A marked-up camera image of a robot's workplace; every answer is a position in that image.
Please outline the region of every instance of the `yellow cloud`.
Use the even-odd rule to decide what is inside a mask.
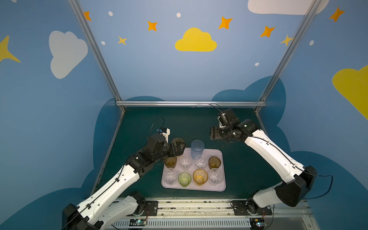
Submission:
[[[368,119],[368,66],[360,70],[340,70],[333,76],[332,83]]]
[[[184,33],[183,39],[175,43],[175,48],[179,51],[209,52],[216,47],[217,43],[211,39],[211,35],[198,28],[190,28]]]

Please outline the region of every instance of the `star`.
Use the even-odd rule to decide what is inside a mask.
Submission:
[[[286,35],[286,38],[285,38],[285,40],[284,41],[282,41],[282,42],[280,42],[280,44],[281,43],[285,43],[286,44],[286,46],[289,44],[289,41],[291,41],[293,38],[289,38],[289,36],[288,35]]]
[[[148,22],[148,30],[157,31],[156,30],[156,24],[157,24],[157,22]]]
[[[84,12],[84,16],[86,16],[87,20],[92,21],[91,18],[89,17],[89,11]]]
[[[126,44],[125,44],[125,40],[126,40],[127,38],[122,39],[120,36],[119,36],[119,38],[120,38],[120,41],[119,41],[118,43],[124,43],[124,45],[126,45]]]
[[[13,54],[8,51],[9,36],[6,36],[2,42],[0,42],[0,62],[3,59],[9,58],[13,61],[21,62]]]
[[[263,34],[261,34],[261,37],[263,37],[263,36],[270,37],[271,32],[273,31],[273,29],[275,29],[275,27],[273,27],[273,28],[268,28],[268,27],[266,26],[266,27],[265,27],[265,31],[263,32]]]
[[[233,20],[233,19],[232,18],[226,19],[226,18],[222,17],[222,22],[221,22],[221,25],[220,25],[219,29],[221,29],[221,28],[229,29],[229,23],[231,22],[231,20]]]
[[[337,19],[340,17],[340,15],[342,15],[344,12],[345,11],[342,11],[339,8],[337,8],[335,13],[329,19],[333,19],[336,22]]]

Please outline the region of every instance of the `white cloud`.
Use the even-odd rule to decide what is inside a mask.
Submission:
[[[294,14],[304,15],[313,0],[249,0],[248,9],[256,14]],[[328,4],[329,0],[322,0],[317,14]]]
[[[72,32],[53,31],[49,37],[51,71],[58,79],[66,77],[88,53],[87,43]]]

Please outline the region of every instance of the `blue wall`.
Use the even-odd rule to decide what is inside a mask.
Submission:
[[[51,69],[53,31],[86,40],[67,0],[2,1],[0,23],[0,42],[9,36],[0,45],[0,229],[60,229],[62,209],[89,195],[121,112],[89,47],[64,78]],[[3,59],[7,51],[20,62]]]
[[[337,7],[345,12],[335,22],[329,18]],[[308,201],[321,229],[349,229],[346,217],[368,229],[368,120],[332,84],[338,71],[368,65],[367,8],[367,1],[330,0],[260,110],[280,147],[318,173],[334,175],[330,193]],[[329,182],[317,178],[308,197],[323,194]]]
[[[80,3],[89,12],[88,23],[123,100],[258,100],[254,94],[261,94],[267,83],[254,94],[239,97],[239,91],[273,74],[286,50],[281,42],[293,36],[303,17],[253,13],[243,0]],[[232,18],[229,29],[219,29],[222,17]],[[148,21],[157,22],[157,31],[148,30]],[[265,26],[275,27],[270,37],[260,37]],[[175,49],[193,27],[211,35],[214,51]],[[119,37],[126,38],[126,45],[118,43]]]

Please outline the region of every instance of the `glass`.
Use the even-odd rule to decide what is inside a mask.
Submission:
[[[193,163],[193,159],[190,156],[181,156],[179,158],[179,164],[180,166],[185,170],[189,168]]]
[[[176,156],[172,158],[165,158],[163,162],[165,163],[166,167],[168,168],[175,168],[176,166]]]
[[[211,156],[208,160],[209,169],[219,168],[221,165],[221,160],[217,156]]]
[[[163,172],[163,180],[170,185],[175,183],[176,178],[178,178],[178,173],[173,168],[166,169]]]
[[[216,168],[213,168],[209,171],[208,178],[209,178],[208,183],[212,186],[218,185],[223,180],[221,171]]]
[[[198,155],[195,157],[194,159],[194,163],[198,168],[204,168],[207,166],[207,161],[206,159],[203,157],[203,155]]]
[[[181,184],[181,186],[186,187],[190,184],[192,181],[192,177],[187,172],[182,172],[179,174],[178,181]]]
[[[192,158],[194,159],[198,155],[202,155],[203,150],[205,149],[205,143],[201,140],[194,140],[190,144],[190,153]]]
[[[197,169],[193,173],[193,179],[198,185],[206,183],[208,174],[204,169]]]

